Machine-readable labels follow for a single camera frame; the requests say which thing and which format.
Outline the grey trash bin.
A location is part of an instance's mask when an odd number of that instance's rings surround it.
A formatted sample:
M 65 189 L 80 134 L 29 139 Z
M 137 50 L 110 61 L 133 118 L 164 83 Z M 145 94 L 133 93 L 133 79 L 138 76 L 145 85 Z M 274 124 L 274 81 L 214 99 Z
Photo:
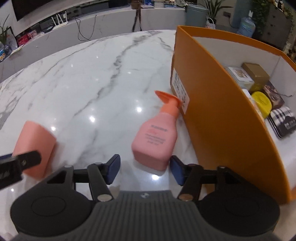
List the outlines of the grey trash bin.
M 208 9 L 195 4 L 188 4 L 186 8 L 185 25 L 192 27 L 206 27 Z

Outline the black television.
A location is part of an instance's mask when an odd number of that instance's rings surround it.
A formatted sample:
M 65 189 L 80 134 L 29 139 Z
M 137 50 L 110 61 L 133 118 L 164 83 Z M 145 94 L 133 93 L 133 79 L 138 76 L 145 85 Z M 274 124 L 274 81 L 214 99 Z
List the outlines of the black television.
M 66 9 L 69 9 L 74 6 L 78 6 L 81 4 L 86 4 L 92 2 L 89 1 L 50 1 L 49 3 L 46 3 L 37 9 L 34 9 L 32 12 L 28 13 L 24 17 L 20 18 L 19 20 L 16 19 L 15 11 L 13 11 L 14 19 L 17 22 L 38 22 L 40 20 L 43 20 L 46 17 L 49 17 L 51 15 L 54 15 L 60 11 L 64 11 Z

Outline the clear plastic box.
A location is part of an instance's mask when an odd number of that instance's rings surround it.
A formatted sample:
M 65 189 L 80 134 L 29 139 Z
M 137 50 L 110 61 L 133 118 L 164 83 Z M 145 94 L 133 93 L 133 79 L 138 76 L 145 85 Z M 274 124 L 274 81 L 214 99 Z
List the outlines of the clear plastic box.
M 241 88 L 251 89 L 254 81 L 242 67 L 226 66 L 225 69 Z

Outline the striped gift bag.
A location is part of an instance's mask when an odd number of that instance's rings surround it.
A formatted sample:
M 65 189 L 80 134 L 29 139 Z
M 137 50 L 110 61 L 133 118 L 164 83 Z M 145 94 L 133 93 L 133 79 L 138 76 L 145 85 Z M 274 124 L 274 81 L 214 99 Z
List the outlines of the striped gift bag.
M 206 20 L 206 28 L 208 29 L 215 29 L 216 25 L 214 23 L 214 21 L 211 18 L 207 18 Z

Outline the green potted plant right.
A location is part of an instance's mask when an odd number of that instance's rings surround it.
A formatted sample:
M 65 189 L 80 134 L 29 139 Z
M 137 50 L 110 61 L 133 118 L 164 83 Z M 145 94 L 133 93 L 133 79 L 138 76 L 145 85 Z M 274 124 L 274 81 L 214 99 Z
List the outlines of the green potted plant right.
M 222 9 L 230 9 L 232 6 L 225 6 L 225 0 L 203 0 L 205 7 L 208 9 L 208 17 L 211 18 L 214 23 L 216 23 L 216 17 L 218 12 Z

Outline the orange cardboard box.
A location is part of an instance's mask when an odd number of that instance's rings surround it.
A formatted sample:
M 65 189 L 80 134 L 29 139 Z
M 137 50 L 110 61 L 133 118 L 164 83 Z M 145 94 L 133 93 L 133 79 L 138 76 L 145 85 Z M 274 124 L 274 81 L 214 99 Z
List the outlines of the orange cardboard box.
M 226 166 L 278 203 L 295 200 L 295 134 L 278 138 L 226 71 L 256 63 L 295 111 L 295 63 L 282 51 L 238 34 L 178 26 L 171 63 L 171 90 L 198 162 Z

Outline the dark illustrated card box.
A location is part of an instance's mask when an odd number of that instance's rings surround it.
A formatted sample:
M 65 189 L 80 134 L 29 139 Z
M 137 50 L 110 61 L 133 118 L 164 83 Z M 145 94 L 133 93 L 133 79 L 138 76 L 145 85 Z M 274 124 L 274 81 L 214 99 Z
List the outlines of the dark illustrated card box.
M 270 81 L 264 86 L 262 92 L 270 100 L 272 109 L 281 108 L 285 104 L 285 101 Z

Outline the pink pump bottle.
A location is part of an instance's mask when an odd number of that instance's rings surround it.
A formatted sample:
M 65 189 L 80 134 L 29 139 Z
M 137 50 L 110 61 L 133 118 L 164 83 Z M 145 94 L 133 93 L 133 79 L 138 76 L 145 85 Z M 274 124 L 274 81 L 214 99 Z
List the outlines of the pink pump bottle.
M 134 159 L 140 164 L 165 171 L 177 140 L 176 121 L 182 102 L 176 96 L 155 91 L 163 102 L 159 113 L 143 123 L 132 142 Z

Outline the grey drawer cabinet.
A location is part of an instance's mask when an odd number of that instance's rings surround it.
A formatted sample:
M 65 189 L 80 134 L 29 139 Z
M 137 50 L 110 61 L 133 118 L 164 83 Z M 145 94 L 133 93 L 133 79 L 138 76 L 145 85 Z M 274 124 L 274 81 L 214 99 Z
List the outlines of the grey drawer cabinet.
M 271 4 L 261 40 L 282 50 L 288 40 L 291 27 L 292 20 L 288 19 L 281 10 Z

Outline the plaid black glasses case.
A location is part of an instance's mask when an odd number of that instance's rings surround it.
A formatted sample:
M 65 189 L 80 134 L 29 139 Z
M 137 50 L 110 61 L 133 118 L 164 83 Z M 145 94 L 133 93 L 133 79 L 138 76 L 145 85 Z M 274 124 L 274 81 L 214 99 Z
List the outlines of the plaid black glasses case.
M 278 138 L 284 138 L 295 131 L 295 115 L 287 106 L 272 110 L 268 121 Z

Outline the pink cylindrical container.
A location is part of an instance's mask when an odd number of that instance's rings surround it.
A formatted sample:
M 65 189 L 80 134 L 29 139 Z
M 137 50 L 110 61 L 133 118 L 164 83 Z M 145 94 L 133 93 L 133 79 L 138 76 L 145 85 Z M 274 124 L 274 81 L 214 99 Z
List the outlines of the pink cylindrical container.
M 51 153 L 56 144 L 56 137 L 42 125 L 26 121 L 16 142 L 13 156 L 23 153 L 38 151 L 41 155 L 41 163 L 32 168 L 26 169 L 25 174 L 41 180 L 46 175 Z

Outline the green potted plant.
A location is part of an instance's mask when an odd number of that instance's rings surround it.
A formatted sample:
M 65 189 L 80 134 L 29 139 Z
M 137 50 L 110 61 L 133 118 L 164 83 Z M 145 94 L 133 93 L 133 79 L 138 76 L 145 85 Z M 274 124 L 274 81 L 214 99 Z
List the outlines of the green potted plant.
M 208 17 L 211 18 L 214 23 L 216 23 L 216 17 L 218 12 L 222 9 L 230 9 L 232 6 L 225 6 L 225 0 L 203 0 L 205 7 L 208 9 Z
M 1 28 L 1 33 L 0 33 L 0 41 L 3 45 L 6 44 L 6 39 L 7 39 L 7 30 L 8 30 L 8 26 L 6 26 L 6 22 L 8 20 L 10 15 L 7 15 L 7 17 L 5 18 L 4 22 L 1 23 L 0 28 Z

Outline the white printed jar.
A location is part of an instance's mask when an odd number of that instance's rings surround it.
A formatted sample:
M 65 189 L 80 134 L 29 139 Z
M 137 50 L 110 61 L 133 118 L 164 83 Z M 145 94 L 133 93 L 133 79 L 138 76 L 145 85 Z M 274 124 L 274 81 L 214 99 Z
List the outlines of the white printed jar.
M 250 95 L 250 93 L 248 92 L 247 89 L 242 89 L 243 93 L 246 95 L 246 97 L 248 98 L 249 102 L 252 104 L 252 106 L 254 107 L 254 109 L 256 110 L 257 114 L 260 116 L 260 118 L 262 119 L 262 121 L 264 121 L 264 118 L 262 116 L 261 111 L 259 110 L 256 101 L 253 99 L 253 97 Z

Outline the red box on shelf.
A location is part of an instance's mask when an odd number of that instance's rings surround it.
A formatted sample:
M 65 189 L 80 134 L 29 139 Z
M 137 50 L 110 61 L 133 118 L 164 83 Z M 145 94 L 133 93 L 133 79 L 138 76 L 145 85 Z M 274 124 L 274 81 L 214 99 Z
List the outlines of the red box on shelf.
M 30 39 L 27 36 L 27 34 L 25 34 L 25 35 L 22 35 L 22 36 L 17 36 L 16 40 L 18 42 L 18 45 L 21 46 L 21 45 L 26 44 Z

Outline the blue water jug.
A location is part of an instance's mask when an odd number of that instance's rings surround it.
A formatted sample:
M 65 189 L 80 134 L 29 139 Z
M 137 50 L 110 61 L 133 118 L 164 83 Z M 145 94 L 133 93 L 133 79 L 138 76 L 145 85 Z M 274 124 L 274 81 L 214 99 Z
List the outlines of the blue water jug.
M 253 22 L 252 18 L 247 16 L 241 19 L 237 34 L 251 38 L 255 32 L 255 29 L 256 29 L 256 25 Z

